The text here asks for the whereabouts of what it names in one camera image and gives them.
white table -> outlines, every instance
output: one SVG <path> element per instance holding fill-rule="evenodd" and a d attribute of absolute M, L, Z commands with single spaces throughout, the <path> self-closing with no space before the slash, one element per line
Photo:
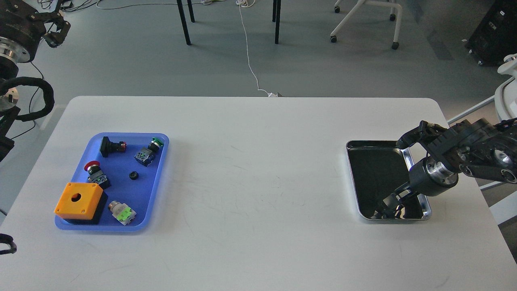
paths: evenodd
<path fill-rule="evenodd" d="M 515 290 L 516 264 L 473 179 L 433 216 L 369 224 L 349 140 L 396 140 L 430 99 L 78 97 L 0 232 L 3 290 Z M 171 146 L 142 232 L 59 230 L 54 207 L 90 137 L 161 132 Z M 414 159 L 423 157 L 414 147 Z"/>

robotic arm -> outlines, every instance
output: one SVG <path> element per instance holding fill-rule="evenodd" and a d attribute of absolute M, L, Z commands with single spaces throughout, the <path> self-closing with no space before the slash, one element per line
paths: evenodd
<path fill-rule="evenodd" d="M 0 0 L 0 162 L 14 147 L 6 134 L 15 120 L 32 121 L 46 116 L 54 107 L 54 91 L 44 80 L 17 77 L 17 63 L 31 62 L 43 38 L 55 48 L 63 43 L 70 23 L 59 12 L 63 0 L 56 0 L 54 11 L 38 13 L 22 0 Z M 47 31 L 46 23 L 53 23 L 56 31 Z M 43 91 L 45 106 L 29 114 L 18 115 L 16 86 L 36 86 Z"/>
<path fill-rule="evenodd" d="M 421 121 L 397 141 L 397 148 L 417 142 L 428 156 L 409 170 L 408 182 L 378 202 L 376 217 L 393 218 L 418 194 L 436 196 L 456 186 L 458 173 L 517 184 L 517 119 L 495 126 L 485 119 L 463 121 L 449 129 Z"/>

blue tray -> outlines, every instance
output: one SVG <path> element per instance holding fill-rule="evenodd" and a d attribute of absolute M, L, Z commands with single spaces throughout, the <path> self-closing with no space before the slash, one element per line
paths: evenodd
<path fill-rule="evenodd" d="M 103 157 L 99 152 L 102 137 L 109 137 L 112 142 L 125 141 L 127 143 L 125 153 L 110 153 Z M 139 164 L 134 155 L 142 148 L 147 147 L 153 137 L 161 139 L 164 143 L 154 161 L 144 167 Z M 157 133 L 99 133 L 93 136 L 83 156 L 77 165 L 71 182 L 88 182 L 88 173 L 84 165 L 89 161 L 99 161 L 102 171 L 111 181 L 111 186 L 104 190 L 108 201 L 102 212 L 99 224 L 79 225 L 70 224 L 59 216 L 55 216 L 54 222 L 59 229 L 64 230 L 89 230 L 89 231 L 137 231 L 144 228 L 150 219 L 153 205 L 156 198 L 156 190 L 160 181 L 160 173 L 167 154 L 169 138 L 164 134 Z M 138 179 L 129 179 L 129 173 L 137 171 Z M 117 200 L 126 203 L 134 211 L 136 216 L 128 225 L 123 225 L 112 216 L 108 209 L 111 201 Z"/>

white cable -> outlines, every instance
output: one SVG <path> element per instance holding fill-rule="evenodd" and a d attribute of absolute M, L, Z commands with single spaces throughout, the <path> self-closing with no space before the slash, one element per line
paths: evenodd
<path fill-rule="evenodd" d="M 255 4 L 255 0 L 253 0 L 253 3 L 251 4 L 248 4 L 248 0 L 237 0 L 235 1 L 235 4 L 239 5 L 239 7 L 242 8 L 250 8 L 251 6 L 253 6 L 253 4 Z"/>
<path fill-rule="evenodd" d="M 259 87 L 259 80 L 257 79 L 257 76 L 253 72 L 253 69 L 251 68 L 251 65 L 250 65 L 250 51 L 248 49 L 248 34 L 246 33 L 246 27 L 244 26 L 244 19 L 242 19 L 242 11 L 240 10 L 240 8 L 241 8 L 241 6 L 239 5 L 240 21 L 242 23 L 242 28 L 244 28 L 244 35 L 246 36 L 246 55 L 248 56 L 248 67 L 250 68 L 251 73 L 253 74 L 253 76 L 255 77 L 255 80 L 257 81 L 257 91 L 264 91 L 264 92 L 266 92 L 266 94 L 268 96 L 271 96 L 273 93 L 269 93 L 268 91 L 266 91 L 264 89 L 260 89 L 260 87 Z"/>

black nut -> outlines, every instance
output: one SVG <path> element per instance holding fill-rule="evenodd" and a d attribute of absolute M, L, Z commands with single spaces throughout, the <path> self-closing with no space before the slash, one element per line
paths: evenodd
<path fill-rule="evenodd" d="M 133 172 L 129 173 L 129 178 L 130 178 L 131 180 L 136 180 L 136 179 L 138 179 L 138 172 L 133 171 Z"/>

